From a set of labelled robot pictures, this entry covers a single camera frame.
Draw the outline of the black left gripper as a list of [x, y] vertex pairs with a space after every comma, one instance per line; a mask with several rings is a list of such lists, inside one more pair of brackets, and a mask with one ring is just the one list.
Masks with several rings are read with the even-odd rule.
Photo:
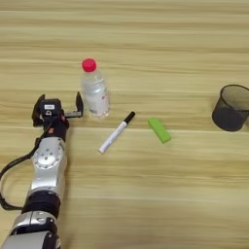
[[69, 128], [69, 120], [75, 118], [81, 118], [84, 115], [84, 102], [80, 92], [76, 95], [76, 107], [77, 111], [67, 112], [60, 111], [59, 113], [52, 113], [40, 118], [40, 104], [45, 99], [45, 95], [42, 94], [34, 105], [32, 112], [32, 121], [34, 126], [42, 126], [44, 121], [44, 137], [57, 137], [66, 140], [66, 133]]

